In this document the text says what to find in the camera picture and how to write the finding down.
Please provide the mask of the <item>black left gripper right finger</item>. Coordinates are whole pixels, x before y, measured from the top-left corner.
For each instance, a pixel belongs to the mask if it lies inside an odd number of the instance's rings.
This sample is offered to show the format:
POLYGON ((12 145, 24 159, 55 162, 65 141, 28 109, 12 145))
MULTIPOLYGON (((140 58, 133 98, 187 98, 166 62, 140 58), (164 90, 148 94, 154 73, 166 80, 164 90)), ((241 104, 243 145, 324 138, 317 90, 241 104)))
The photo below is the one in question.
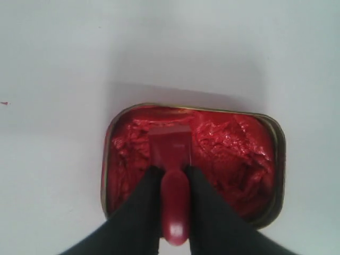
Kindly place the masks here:
POLYGON ((191 186, 192 254, 287 254, 240 218, 200 169, 189 166, 185 173, 191 186))

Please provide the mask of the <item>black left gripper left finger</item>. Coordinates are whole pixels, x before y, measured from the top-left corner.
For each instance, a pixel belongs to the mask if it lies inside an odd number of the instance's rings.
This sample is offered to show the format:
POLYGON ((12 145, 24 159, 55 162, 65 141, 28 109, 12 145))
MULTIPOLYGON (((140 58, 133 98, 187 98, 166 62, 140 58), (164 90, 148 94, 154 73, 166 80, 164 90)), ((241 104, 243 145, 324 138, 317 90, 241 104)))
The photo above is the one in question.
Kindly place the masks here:
POLYGON ((157 167, 147 169, 132 194, 110 218, 63 254, 158 254, 163 175, 157 167))

